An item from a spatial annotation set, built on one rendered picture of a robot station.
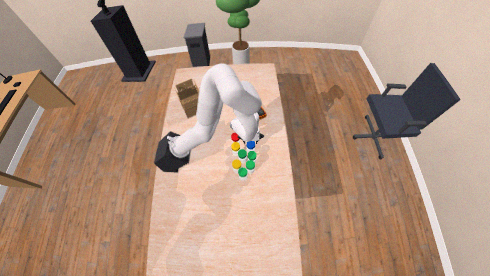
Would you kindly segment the orange digital multimeter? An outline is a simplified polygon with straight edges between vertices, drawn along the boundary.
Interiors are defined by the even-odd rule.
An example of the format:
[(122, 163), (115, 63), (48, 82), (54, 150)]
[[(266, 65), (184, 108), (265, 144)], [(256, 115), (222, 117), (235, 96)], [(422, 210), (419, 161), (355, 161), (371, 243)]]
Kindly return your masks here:
[(259, 119), (262, 119), (266, 117), (267, 113), (264, 111), (264, 109), (261, 107), (260, 110), (257, 112), (259, 114)]

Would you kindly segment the bottle with blue cap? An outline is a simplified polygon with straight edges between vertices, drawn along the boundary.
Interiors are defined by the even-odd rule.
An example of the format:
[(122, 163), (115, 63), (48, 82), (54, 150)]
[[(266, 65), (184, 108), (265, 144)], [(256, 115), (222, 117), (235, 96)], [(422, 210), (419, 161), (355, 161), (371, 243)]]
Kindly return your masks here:
[(255, 151), (255, 142), (254, 141), (247, 142), (247, 153), (250, 151)]

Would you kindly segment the brown cardboard box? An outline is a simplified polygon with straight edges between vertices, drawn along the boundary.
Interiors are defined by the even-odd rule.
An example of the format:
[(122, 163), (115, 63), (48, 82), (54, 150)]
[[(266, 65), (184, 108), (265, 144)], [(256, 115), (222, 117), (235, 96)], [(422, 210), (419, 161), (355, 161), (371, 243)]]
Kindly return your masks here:
[(198, 97), (199, 97), (199, 89), (198, 89), (197, 85), (194, 85), (194, 86), (193, 85), (194, 84), (193, 84), (192, 79), (189, 79), (187, 81), (184, 81), (184, 82), (180, 83), (177, 86), (177, 91), (178, 92), (176, 91), (176, 93), (179, 94), (179, 95), (177, 94), (177, 96), (179, 98), (179, 101), (181, 103), (181, 106), (182, 106), (182, 103), (184, 103), (183, 104), (184, 107), (182, 107), (182, 108), (185, 111), (185, 114), (186, 114), (187, 118), (193, 117), (197, 113), (197, 104), (198, 104)]

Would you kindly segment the yellow bottle cap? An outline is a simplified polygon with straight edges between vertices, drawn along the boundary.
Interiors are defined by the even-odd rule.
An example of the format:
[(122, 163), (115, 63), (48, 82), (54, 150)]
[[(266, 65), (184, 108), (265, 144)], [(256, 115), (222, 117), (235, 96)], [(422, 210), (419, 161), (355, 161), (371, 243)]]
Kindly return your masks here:
[[(232, 162), (233, 170), (235, 173), (238, 173), (239, 168), (242, 168), (241, 161), (236, 159)], [(235, 167), (235, 168), (234, 168)], [(236, 170), (238, 169), (238, 170)]]
[(238, 151), (241, 150), (240, 144), (238, 142), (233, 142), (231, 147), (232, 147), (232, 154), (234, 156), (238, 156)]

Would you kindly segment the green bottle cap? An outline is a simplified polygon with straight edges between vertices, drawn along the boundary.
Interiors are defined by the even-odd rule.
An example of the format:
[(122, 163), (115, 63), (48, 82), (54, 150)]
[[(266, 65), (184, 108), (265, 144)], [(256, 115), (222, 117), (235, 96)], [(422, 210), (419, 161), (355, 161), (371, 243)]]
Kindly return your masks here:
[[(244, 167), (240, 168), (240, 169), (238, 170), (238, 174), (239, 174), (239, 179), (240, 179), (241, 181), (245, 181), (245, 180), (247, 180), (247, 178), (248, 178), (248, 172), (247, 172), (247, 169), (246, 169), (246, 168), (244, 168)], [(241, 176), (242, 176), (242, 177), (241, 177)]]
[(248, 160), (246, 162), (246, 169), (247, 169), (248, 174), (253, 174), (254, 173), (254, 170), (255, 170), (254, 167), (255, 167), (254, 161)]
[(252, 160), (254, 163), (256, 163), (256, 156), (257, 154), (255, 151), (248, 152), (248, 160)]
[(247, 152), (244, 149), (241, 149), (238, 151), (238, 160), (241, 161), (241, 163), (245, 163), (247, 161)]

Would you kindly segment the red bottle cap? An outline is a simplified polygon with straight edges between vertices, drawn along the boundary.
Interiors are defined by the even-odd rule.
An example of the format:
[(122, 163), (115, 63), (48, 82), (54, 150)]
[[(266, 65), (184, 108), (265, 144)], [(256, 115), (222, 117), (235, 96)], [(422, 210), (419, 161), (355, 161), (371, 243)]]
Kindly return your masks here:
[(238, 138), (238, 135), (236, 133), (233, 133), (231, 135), (232, 143), (233, 142), (238, 142), (240, 144), (240, 139)]

